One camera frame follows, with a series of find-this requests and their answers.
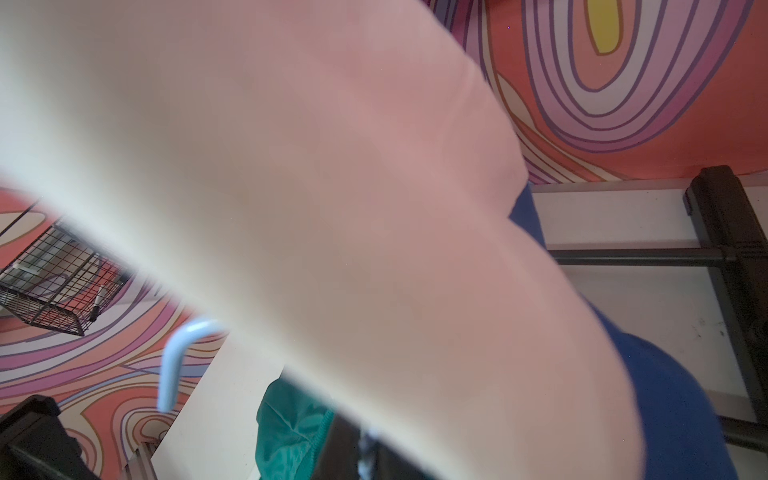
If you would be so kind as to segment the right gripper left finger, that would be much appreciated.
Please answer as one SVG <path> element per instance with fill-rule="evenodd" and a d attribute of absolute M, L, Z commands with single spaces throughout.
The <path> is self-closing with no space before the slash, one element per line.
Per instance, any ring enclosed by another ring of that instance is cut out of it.
<path fill-rule="evenodd" d="M 335 415 L 317 458 L 312 480 L 359 480 L 360 428 Z"/>

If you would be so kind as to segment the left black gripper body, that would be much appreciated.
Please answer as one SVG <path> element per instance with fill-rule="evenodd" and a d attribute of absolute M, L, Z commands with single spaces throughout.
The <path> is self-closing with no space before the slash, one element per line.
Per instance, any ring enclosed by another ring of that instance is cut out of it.
<path fill-rule="evenodd" d="M 59 420 L 51 397 L 31 395 L 1 417 L 1 477 L 8 480 L 88 480 L 97 476 Z"/>

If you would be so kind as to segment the blue red white jacket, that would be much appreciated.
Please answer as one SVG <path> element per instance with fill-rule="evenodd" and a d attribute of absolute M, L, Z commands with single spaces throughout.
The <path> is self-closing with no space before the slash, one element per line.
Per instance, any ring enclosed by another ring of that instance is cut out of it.
<path fill-rule="evenodd" d="M 440 479 L 732 479 L 419 1 L 5 1 L 1 168 Z"/>

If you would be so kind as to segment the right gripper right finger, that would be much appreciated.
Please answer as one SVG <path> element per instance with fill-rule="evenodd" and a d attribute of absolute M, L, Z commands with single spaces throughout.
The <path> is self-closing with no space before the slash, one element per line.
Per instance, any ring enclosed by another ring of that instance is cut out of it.
<path fill-rule="evenodd" d="M 429 480 L 430 476 L 407 459 L 379 442 L 376 450 L 375 480 Z"/>

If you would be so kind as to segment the black clothes rack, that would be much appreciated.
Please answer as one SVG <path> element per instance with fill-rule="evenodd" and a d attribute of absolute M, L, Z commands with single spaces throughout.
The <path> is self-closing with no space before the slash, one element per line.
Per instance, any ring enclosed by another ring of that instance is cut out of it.
<path fill-rule="evenodd" d="M 709 394 L 727 441 L 767 449 L 767 196 L 729 167 L 690 180 L 539 187 L 548 247 L 626 331 Z"/>

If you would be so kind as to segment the blue hanger of green jacket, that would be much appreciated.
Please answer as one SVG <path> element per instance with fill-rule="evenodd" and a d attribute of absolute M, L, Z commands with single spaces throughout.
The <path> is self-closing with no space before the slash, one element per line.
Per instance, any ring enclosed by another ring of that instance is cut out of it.
<path fill-rule="evenodd" d="M 191 319 L 174 331 L 163 349 L 159 370 L 157 409 L 161 413 L 171 412 L 176 405 L 187 350 L 206 337 L 225 333 L 216 320 L 207 317 Z"/>

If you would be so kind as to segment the green jacket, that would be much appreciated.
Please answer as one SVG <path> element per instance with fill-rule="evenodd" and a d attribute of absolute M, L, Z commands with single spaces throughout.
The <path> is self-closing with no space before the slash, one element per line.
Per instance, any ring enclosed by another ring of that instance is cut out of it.
<path fill-rule="evenodd" d="M 335 415 L 339 414 L 288 379 L 273 381 L 256 416 L 255 462 L 260 477 L 311 479 Z"/>

